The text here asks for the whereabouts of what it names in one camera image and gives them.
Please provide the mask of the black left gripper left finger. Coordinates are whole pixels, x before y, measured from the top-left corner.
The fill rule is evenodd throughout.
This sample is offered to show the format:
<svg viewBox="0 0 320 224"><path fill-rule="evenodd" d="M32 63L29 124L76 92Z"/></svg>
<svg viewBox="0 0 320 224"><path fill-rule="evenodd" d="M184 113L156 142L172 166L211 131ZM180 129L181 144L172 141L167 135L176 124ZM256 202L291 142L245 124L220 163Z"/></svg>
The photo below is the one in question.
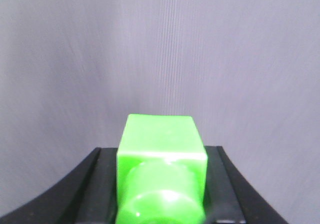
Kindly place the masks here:
<svg viewBox="0 0 320 224"><path fill-rule="evenodd" d="M1 217L2 224L113 224L116 148L95 148L43 194Z"/></svg>

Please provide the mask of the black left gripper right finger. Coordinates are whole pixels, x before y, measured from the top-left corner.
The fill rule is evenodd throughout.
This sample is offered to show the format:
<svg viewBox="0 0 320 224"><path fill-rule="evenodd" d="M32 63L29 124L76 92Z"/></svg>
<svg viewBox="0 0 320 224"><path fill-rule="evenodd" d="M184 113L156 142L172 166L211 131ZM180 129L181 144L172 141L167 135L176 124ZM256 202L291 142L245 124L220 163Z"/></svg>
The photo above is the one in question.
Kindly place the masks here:
<svg viewBox="0 0 320 224"><path fill-rule="evenodd" d="M286 224L253 188L221 146L206 146L205 224Z"/></svg>

